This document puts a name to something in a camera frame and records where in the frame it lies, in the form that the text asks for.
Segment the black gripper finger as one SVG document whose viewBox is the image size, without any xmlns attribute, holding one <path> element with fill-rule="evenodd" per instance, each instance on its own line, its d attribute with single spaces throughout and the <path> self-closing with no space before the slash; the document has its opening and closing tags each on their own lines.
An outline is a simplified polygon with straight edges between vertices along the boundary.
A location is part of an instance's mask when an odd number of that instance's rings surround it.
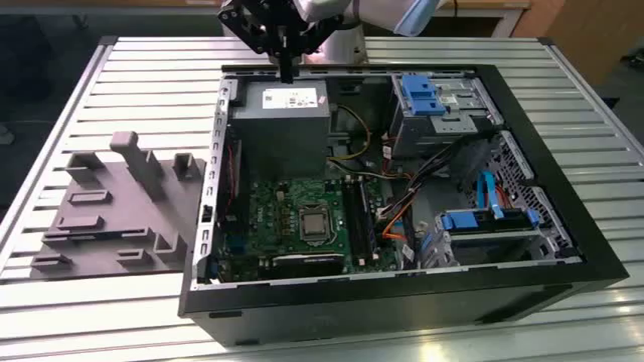
<svg viewBox="0 0 644 362">
<path fill-rule="evenodd" d="M 266 54 L 270 62 L 277 66 L 280 80 L 288 83 L 288 51 L 285 49 L 286 33 L 277 35 L 253 35 L 242 29 L 244 8 L 240 2 L 222 2 L 217 18 L 237 38 L 257 53 Z"/>
<path fill-rule="evenodd" d="M 341 25 L 341 20 L 320 20 L 316 23 L 298 21 L 288 25 L 288 83 L 298 76 L 301 55 L 312 54 Z"/>
</svg>

